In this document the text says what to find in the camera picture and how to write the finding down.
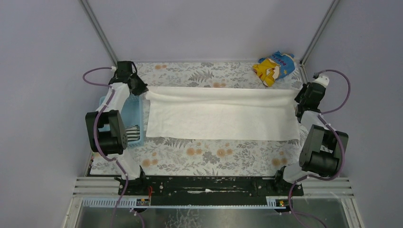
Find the green white striped towel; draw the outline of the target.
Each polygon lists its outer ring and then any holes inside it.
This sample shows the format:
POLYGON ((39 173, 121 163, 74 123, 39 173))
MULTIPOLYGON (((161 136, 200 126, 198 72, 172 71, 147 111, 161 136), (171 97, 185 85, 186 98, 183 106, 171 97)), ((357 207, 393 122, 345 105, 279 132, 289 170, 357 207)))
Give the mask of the green white striped towel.
POLYGON ((141 139, 141 129, 139 125, 134 125, 126 128, 128 144, 134 143, 141 139))

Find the white fluffy towel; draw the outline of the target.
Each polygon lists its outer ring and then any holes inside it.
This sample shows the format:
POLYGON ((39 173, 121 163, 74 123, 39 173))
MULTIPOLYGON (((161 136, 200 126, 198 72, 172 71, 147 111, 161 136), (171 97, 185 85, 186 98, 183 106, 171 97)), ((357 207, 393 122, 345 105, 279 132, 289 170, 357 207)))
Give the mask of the white fluffy towel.
POLYGON ((152 86, 147 137, 287 141, 300 138, 296 90, 152 86))

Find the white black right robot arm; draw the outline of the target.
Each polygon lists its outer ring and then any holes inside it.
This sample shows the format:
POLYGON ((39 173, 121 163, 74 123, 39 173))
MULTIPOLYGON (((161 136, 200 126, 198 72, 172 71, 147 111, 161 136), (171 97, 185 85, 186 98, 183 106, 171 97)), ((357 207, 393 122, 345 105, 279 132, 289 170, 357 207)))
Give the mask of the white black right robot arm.
POLYGON ((318 108, 326 87, 323 82, 304 84, 295 98, 297 120, 309 132, 298 162, 278 171, 288 183, 300 182, 304 178, 333 180, 344 166, 349 136, 331 127, 318 108))

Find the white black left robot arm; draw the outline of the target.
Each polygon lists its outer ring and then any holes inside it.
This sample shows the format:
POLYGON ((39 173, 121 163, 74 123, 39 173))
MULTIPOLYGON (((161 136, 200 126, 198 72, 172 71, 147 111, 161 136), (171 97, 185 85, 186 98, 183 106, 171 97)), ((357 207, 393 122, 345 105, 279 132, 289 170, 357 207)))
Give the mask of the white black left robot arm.
POLYGON ((87 135, 92 151, 109 162, 115 162, 122 179, 132 181, 143 173, 128 149, 144 144, 142 95, 148 88, 132 61, 118 61, 109 70, 113 76, 108 83, 91 82, 87 79, 89 72, 83 74, 86 83, 107 88, 99 107, 85 115, 87 135))

